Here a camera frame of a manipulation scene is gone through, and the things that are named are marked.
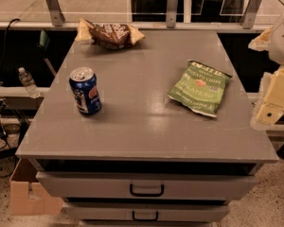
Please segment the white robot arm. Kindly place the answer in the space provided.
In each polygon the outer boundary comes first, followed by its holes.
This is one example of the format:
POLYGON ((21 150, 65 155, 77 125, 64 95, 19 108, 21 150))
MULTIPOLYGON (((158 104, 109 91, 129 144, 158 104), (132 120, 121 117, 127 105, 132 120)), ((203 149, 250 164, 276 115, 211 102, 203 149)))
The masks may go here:
POLYGON ((253 39, 248 47, 267 51, 269 59, 279 64, 279 68, 272 74, 263 74, 250 120, 254 130, 267 131, 284 114, 284 11, 274 25, 253 39))

